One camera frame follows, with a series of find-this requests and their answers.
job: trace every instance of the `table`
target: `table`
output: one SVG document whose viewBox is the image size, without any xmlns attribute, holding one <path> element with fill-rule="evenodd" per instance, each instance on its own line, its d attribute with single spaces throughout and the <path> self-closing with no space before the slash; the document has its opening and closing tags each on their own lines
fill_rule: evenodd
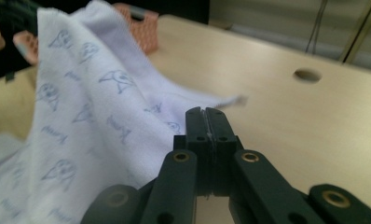
<svg viewBox="0 0 371 224">
<path fill-rule="evenodd" d="M 330 183 L 371 207 L 371 71 L 173 16 L 158 20 L 158 41 L 149 58 L 167 78 L 199 91 L 248 97 L 247 105 L 223 111 L 243 145 L 265 154 L 293 187 L 308 192 Z M 321 79 L 307 82 L 295 71 Z M 0 94 L 9 85 L 25 87 L 0 95 L 1 131 L 24 137 L 30 128 L 33 72 L 19 72 L 8 85 L 0 81 Z M 198 202 L 197 223 L 233 223 L 227 199 Z"/>
</svg>

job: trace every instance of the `white cloth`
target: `white cloth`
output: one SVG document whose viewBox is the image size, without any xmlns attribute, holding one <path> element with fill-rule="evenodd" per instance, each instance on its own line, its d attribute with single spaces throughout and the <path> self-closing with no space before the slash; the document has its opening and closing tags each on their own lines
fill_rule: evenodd
<svg viewBox="0 0 371 224">
<path fill-rule="evenodd" d="M 0 223 L 79 223 L 103 189 L 157 176 L 188 109 L 237 100 L 171 83 L 105 2 L 39 9 L 38 28 L 33 128 L 1 158 Z"/>
</svg>

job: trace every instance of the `cable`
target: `cable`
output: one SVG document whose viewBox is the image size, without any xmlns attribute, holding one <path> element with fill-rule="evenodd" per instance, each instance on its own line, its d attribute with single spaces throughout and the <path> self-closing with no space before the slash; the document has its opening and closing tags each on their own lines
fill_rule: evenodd
<svg viewBox="0 0 371 224">
<path fill-rule="evenodd" d="M 322 2 L 320 4 L 320 8 L 319 8 L 319 11 L 318 11 L 317 16 L 316 16 L 316 20 L 315 20 L 314 25 L 313 25 L 313 30 L 310 34 L 310 38 L 309 38 L 307 48 L 305 49 L 306 53 L 309 52 L 309 46 L 310 46 L 310 43 L 311 43 L 312 39 L 313 39 L 312 54 L 314 54 L 316 52 L 317 39 L 319 37 L 320 27 L 322 25 L 323 13 L 325 11 L 325 7 L 327 6 L 327 2 L 328 2 L 327 0 L 322 0 Z"/>
</svg>

